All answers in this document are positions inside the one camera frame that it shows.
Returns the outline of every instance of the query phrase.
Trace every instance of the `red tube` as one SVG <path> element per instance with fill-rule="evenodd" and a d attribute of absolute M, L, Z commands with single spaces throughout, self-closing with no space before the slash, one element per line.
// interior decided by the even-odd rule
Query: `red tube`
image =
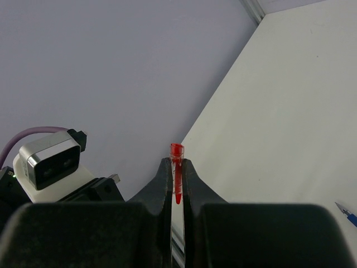
<path fill-rule="evenodd" d="M 182 197 L 182 160 L 184 159 L 184 146 L 179 143 L 172 143 L 170 159 L 172 162 L 172 177 L 176 204 L 181 202 Z"/>

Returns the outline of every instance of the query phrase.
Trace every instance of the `white wall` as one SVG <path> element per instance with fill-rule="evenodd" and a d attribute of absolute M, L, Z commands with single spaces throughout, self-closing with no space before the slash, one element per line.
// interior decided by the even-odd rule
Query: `white wall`
<path fill-rule="evenodd" d="M 0 146 L 33 126 L 87 131 L 83 163 L 129 198 L 254 30 L 236 0 L 0 0 Z"/>
<path fill-rule="evenodd" d="M 274 13 L 290 8 L 301 7 L 324 0 L 258 0 L 265 14 Z"/>

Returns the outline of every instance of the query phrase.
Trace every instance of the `purple cable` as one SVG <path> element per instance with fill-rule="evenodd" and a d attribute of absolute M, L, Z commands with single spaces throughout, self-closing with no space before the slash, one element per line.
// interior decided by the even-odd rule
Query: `purple cable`
<path fill-rule="evenodd" d="M 12 138 L 4 147 L 2 152 L 0 153 L 0 168 L 5 163 L 5 159 L 8 156 L 9 152 L 11 151 L 12 147 L 21 139 L 37 133 L 56 133 L 59 131 L 67 131 L 67 128 L 64 127 L 31 127 L 20 133 L 16 134 L 14 138 Z"/>

